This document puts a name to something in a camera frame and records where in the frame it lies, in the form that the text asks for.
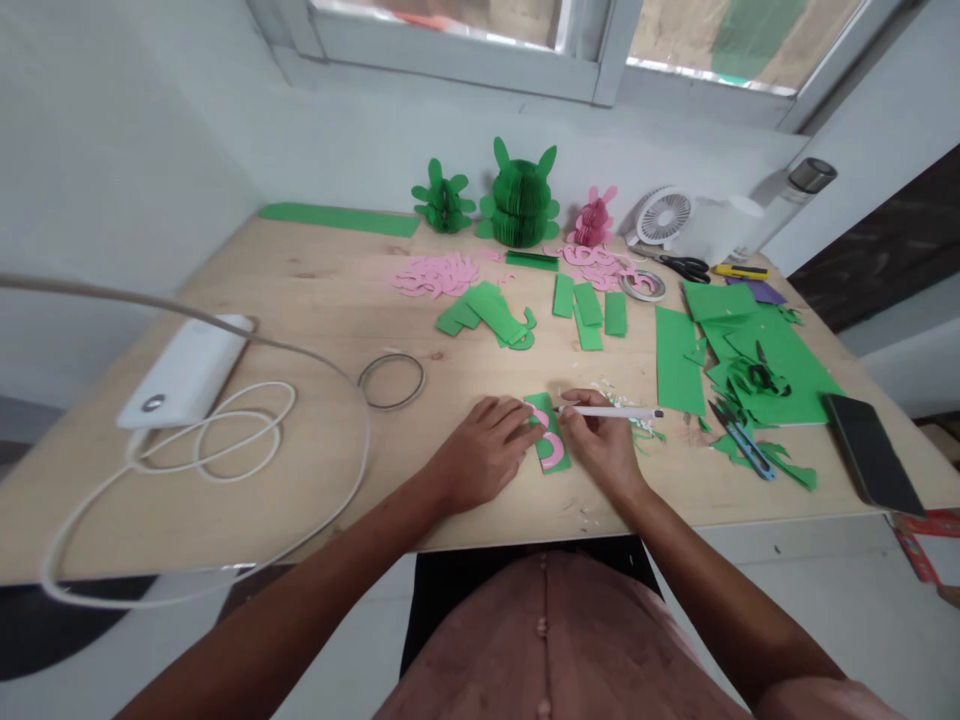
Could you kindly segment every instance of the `green paper cactus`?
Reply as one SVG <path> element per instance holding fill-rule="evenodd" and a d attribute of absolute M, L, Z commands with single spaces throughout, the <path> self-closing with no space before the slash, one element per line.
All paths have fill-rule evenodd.
<path fill-rule="evenodd" d="M 515 248 L 533 247 L 541 240 L 555 238 L 560 226 L 553 219 L 560 214 L 560 203 L 550 197 L 547 175 L 557 159 L 557 146 L 534 164 L 511 160 L 503 140 L 495 138 L 493 154 L 500 174 L 493 181 L 493 195 L 480 201 L 485 219 L 477 224 L 477 236 L 496 238 Z"/>
<path fill-rule="evenodd" d="M 426 205 L 417 205 L 414 210 L 423 215 L 433 229 L 440 233 L 456 233 L 470 227 L 471 220 L 465 217 L 464 213 L 473 212 L 477 205 L 473 200 L 460 197 L 460 193 L 467 187 L 467 176 L 454 175 L 449 180 L 444 180 L 440 161 L 436 158 L 430 160 L 427 172 L 430 176 L 430 189 L 417 185 L 411 190 L 413 196 Z"/>

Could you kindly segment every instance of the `pink paper bunny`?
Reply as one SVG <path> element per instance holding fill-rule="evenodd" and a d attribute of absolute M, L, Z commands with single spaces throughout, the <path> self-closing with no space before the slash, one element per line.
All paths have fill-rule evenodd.
<path fill-rule="evenodd" d="M 590 188 L 590 202 L 583 206 L 577 217 L 576 229 L 567 235 L 568 243 L 577 243 L 586 247 L 596 247 L 610 242 L 613 233 L 613 218 L 607 212 L 607 203 L 617 196 L 617 186 L 611 185 L 603 194 L 599 195 L 596 185 Z"/>

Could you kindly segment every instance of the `pink shirt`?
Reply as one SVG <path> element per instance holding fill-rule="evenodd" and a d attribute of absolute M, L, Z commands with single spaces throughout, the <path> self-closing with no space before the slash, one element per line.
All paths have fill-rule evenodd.
<path fill-rule="evenodd" d="M 706 673 L 663 601 L 586 556 L 518 561 L 461 603 L 377 718 L 749 718 Z M 901 718 L 860 683 L 767 692 L 761 720 Z"/>

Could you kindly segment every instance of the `clear bottle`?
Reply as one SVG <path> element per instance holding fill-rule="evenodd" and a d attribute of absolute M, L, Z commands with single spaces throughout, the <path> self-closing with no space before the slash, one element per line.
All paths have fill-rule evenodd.
<path fill-rule="evenodd" d="M 727 262 L 732 265 L 745 263 L 836 177 L 837 170 L 830 163 L 817 158 L 804 158 L 787 176 L 787 182 L 780 194 L 765 208 L 763 219 L 730 253 Z"/>

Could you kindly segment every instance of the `yellow box cutter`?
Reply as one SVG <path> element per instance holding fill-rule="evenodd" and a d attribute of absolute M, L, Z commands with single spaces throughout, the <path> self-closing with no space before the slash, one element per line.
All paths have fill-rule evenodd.
<path fill-rule="evenodd" d="M 766 280 L 770 277 L 770 271 L 765 268 L 751 268 L 744 265 L 717 265 L 713 271 L 717 275 L 742 277 L 749 280 Z"/>

